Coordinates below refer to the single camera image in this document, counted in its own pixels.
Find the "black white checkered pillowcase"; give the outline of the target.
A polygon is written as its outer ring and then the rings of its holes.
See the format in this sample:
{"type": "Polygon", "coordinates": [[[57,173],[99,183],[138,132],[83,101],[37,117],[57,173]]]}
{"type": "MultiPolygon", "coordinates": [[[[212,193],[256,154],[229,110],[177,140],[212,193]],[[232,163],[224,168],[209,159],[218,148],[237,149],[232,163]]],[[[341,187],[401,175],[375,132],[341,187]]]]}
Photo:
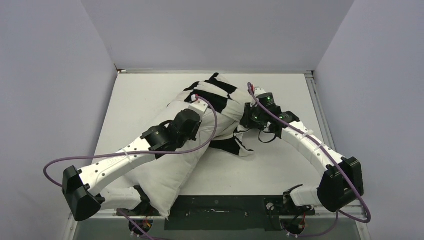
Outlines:
{"type": "Polygon", "coordinates": [[[190,103],[192,96],[200,96],[214,107],[218,124],[214,139],[209,147],[236,156],[247,157],[254,150],[243,143],[243,136],[251,129],[242,123],[246,105],[250,105],[252,97],[246,90],[229,83],[221,74],[214,73],[209,79],[196,81],[180,92],[176,100],[190,103]]]}

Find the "white pillow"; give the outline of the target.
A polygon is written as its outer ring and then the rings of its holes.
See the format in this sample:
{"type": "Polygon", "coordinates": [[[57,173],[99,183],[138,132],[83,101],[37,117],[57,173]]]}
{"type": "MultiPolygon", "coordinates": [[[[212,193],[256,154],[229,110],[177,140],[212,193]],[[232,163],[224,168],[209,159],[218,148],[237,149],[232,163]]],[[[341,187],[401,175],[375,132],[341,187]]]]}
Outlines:
{"type": "MultiPolygon", "coordinates": [[[[195,141],[187,141],[183,151],[194,149],[214,137],[231,136],[237,127],[235,120],[208,109],[196,135],[195,141]]],[[[140,186],[162,217],[168,218],[171,208],[183,185],[190,178],[201,157],[208,148],[205,146],[186,154],[167,154],[158,160],[145,163],[118,178],[113,187],[127,188],[140,186]]]]}

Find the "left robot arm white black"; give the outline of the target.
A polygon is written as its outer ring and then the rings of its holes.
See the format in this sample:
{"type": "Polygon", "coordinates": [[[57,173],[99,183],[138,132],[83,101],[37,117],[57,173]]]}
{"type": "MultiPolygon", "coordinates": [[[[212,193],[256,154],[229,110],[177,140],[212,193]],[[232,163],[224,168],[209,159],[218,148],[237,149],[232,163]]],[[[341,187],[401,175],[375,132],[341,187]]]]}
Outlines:
{"type": "Polygon", "coordinates": [[[109,185],[139,166],[164,155],[180,153],[187,141],[195,141],[208,107],[190,105],[173,120],[150,127],[117,153],[100,155],[99,162],[63,171],[62,193],[77,222],[99,211],[126,209],[136,215],[148,211],[149,199],[140,186],[109,188],[109,185]]]}

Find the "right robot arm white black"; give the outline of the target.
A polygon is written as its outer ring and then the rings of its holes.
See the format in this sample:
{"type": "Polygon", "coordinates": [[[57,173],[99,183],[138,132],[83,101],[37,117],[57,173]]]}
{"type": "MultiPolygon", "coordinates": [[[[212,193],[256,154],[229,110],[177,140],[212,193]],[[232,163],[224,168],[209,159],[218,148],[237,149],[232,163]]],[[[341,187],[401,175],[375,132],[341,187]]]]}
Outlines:
{"type": "Polygon", "coordinates": [[[282,111],[271,92],[245,103],[241,125],[273,134],[294,147],[317,171],[319,184],[296,185],[283,193],[283,209],[295,214],[312,206],[334,213],[364,194],[361,163],[332,150],[291,111],[282,111]]]}

